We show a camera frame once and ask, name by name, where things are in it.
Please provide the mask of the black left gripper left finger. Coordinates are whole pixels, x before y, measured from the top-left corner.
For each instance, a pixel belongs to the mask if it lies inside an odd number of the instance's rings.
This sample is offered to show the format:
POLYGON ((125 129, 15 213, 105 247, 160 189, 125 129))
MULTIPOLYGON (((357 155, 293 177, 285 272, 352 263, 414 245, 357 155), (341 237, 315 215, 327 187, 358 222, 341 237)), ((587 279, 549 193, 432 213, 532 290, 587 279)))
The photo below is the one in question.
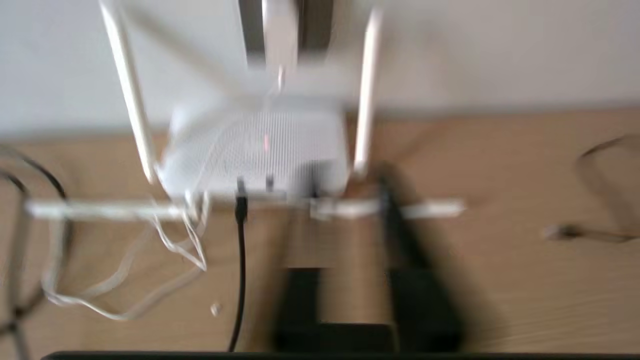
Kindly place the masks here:
POLYGON ((322 267, 318 264, 319 225, 295 219, 286 235, 282 292, 273 325, 276 351, 318 351, 322 327, 318 315, 322 267))

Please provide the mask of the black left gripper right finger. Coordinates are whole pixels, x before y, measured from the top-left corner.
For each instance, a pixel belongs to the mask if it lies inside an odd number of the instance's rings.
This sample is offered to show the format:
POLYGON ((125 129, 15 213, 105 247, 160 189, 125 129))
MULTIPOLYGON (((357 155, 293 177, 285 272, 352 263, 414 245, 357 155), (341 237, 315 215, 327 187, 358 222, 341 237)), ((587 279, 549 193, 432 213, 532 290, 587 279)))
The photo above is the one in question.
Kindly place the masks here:
POLYGON ((398 348, 458 351, 466 339, 466 321, 422 244, 425 235, 403 212, 410 196, 398 171, 379 172, 379 219, 398 348))

